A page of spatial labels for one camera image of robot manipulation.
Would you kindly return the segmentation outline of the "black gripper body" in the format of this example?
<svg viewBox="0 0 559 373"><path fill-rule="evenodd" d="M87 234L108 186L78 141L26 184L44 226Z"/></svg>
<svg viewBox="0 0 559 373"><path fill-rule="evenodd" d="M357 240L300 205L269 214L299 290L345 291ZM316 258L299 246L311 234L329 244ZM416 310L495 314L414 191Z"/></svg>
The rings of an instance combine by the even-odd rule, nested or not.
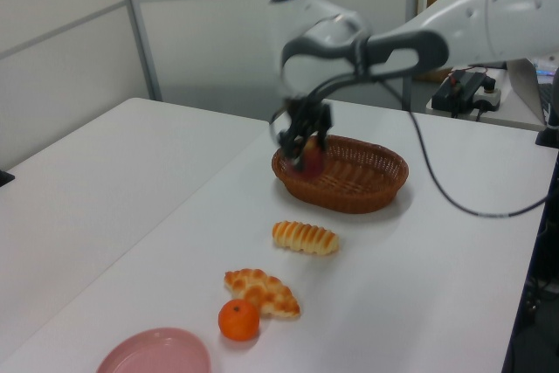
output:
<svg viewBox="0 0 559 373"><path fill-rule="evenodd" d="M287 100L286 111L291 120L290 134L326 133L333 127L328 103L315 100Z"/></svg>

